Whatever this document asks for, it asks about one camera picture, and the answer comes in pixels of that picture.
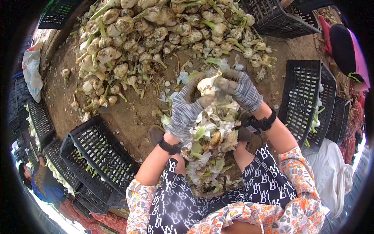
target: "black patterned pants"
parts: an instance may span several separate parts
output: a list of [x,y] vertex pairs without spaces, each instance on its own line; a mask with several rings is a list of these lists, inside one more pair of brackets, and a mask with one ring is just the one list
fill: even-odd
[[177,163],[170,159],[163,172],[164,180],[150,209],[148,234],[186,233],[208,214],[231,203],[255,202],[284,208],[297,197],[294,186],[279,172],[267,145],[256,150],[254,160],[243,170],[243,188],[210,199],[193,196],[186,177],[174,173]]

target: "plastic bag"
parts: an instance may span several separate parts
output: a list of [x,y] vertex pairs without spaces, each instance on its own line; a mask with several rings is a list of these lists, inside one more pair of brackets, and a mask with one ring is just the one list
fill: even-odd
[[39,74],[40,50],[42,46],[43,42],[40,42],[27,49],[22,60],[22,70],[28,91],[37,103],[40,102],[40,91],[43,87],[42,77]]
[[343,211],[344,195],[353,186],[352,166],[344,164],[338,145],[328,139],[324,139],[317,154],[308,155],[305,159],[313,169],[322,204],[338,217]]

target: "knee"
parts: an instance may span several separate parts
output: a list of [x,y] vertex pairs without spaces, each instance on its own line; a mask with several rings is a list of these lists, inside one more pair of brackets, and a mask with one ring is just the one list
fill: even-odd
[[186,167],[184,158],[180,154],[174,154],[171,158],[178,161],[178,167]]

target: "floral shirt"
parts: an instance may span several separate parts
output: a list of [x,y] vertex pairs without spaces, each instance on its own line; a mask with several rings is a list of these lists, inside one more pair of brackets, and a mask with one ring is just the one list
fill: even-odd
[[[193,225],[188,234],[221,233],[222,228],[231,225],[233,220],[255,224],[264,234],[319,233],[325,215],[314,184],[312,168],[301,155],[299,147],[278,155],[278,158],[281,172],[297,192],[297,198],[291,200],[285,209],[252,202],[229,204]],[[127,234],[147,233],[149,211],[156,190],[156,186],[144,186],[136,179],[127,188],[130,209]]]

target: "black plastic crate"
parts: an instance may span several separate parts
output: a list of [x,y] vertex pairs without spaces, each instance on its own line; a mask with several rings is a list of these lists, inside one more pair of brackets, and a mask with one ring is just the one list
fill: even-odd
[[42,100],[37,103],[34,99],[28,99],[27,104],[36,134],[41,145],[45,146],[53,139],[55,134],[55,128],[49,118],[48,111]]
[[78,199],[74,199],[71,205],[74,206],[77,210],[79,210],[84,216],[86,216],[89,219],[92,219],[90,211],[82,203],[80,203]]
[[19,128],[19,119],[18,119],[18,102],[17,102],[17,92],[16,92],[16,82],[12,82],[10,87],[8,99],[8,127],[9,131],[15,131]]
[[114,201],[114,198],[117,194],[117,192],[113,192],[108,204],[104,203],[98,197],[92,193],[86,186],[82,186],[82,188],[79,189],[79,194],[81,194],[87,201],[89,201],[95,208],[91,208],[90,211],[94,213],[101,213],[106,214],[109,207]]
[[108,129],[99,115],[78,126],[70,133],[82,156],[97,173],[121,195],[139,170],[139,165]]
[[61,174],[61,176],[69,183],[69,185],[76,191],[81,184],[80,180],[66,165],[65,161],[60,157],[61,140],[56,138],[49,145],[44,147],[43,154],[47,156],[53,166]]
[[18,138],[17,138],[17,145],[18,147],[22,146],[25,144],[25,140],[22,136],[22,133],[19,134]]
[[18,148],[14,152],[14,157],[16,158],[17,162],[20,160],[25,161],[25,158],[26,158],[25,150],[23,148]]
[[39,168],[39,157],[38,157],[38,152],[37,151],[38,146],[35,143],[35,138],[31,137],[30,138],[30,150],[28,151],[28,161],[31,162],[31,164],[34,167],[34,170],[38,170]]
[[66,21],[82,0],[55,0],[50,1],[50,5],[43,14],[39,22],[40,29],[58,29],[65,26]]
[[[319,84],[324,91],[319,92]],[[279,119],[295,137],[304,155],[318,152],[325,138],[336,94],[336,80],[321,60],[288,60]],[[318,96],[325,110],[318,116],[317,133],[309,133]],[[310,147],[304,145],[308,139]]]
[[100,224],[100,227],[106,234],[120,234],[118,231],[114,230],[113,228],[108,227],[107,225],[103,223]]
[[24,107],[27,105],[27,100],[33,98],[30,94],[30,91],[28,90],[27,83],[25,81],[25,77],[23,76],[23,73],[20,74],[15,79],[16,82],[16,90],[17,90],[17,103],[18,103],[18,111],[24,110],[26,111],[26,108]]
[[334,5],[333,0],[294,0],[292,5],[301,12],[311,12],[321,7]]
[[77,148],[69,136],[66,136],[61,145],[60,156],[66,165],[72,170],[75,176],[96,195],[101,201],[106,204],[111,204],[111,195],[113,188],[100,179],[100,175],[96,174],[94,177],[89,170],[87,160],[79,155]]
[[8,122],[9,135],[11,143],[13,143],[19,137],[19,119],[18,116]]
[[246,13],[253,15],[253,26],[261,34],[296,38],[321,33],[313,12],[302,13],[294,9],[293,14],[286,13],[279,0],[244,0],[241,4]]
[[30,116],[30,113],[26,110],[26,108],[23,108],[21,109],[19,112],[18,112],[18,119],[19,119],[19,123],[22,124],[22,122],[26,122],[27,118]]
[[18,144],[18,146],[23,147],[24,149],[30,147],[31,136],[30,136],[30,133],[28,131],[28,128],[29,128],[29,125],[28,125],[27,121],[23,122],[21,124],[20,128],[19,128],[20,134],[21,134],[19,138],[22,138],[23,142],[18,143],[18,140],[17,140],[17,144]]
[[340,97],[335,98],[334,111],[330,125],[328,127],[326,138],[332,140],[337,145],[341,145],[346,133],[349,116],[349,101]]

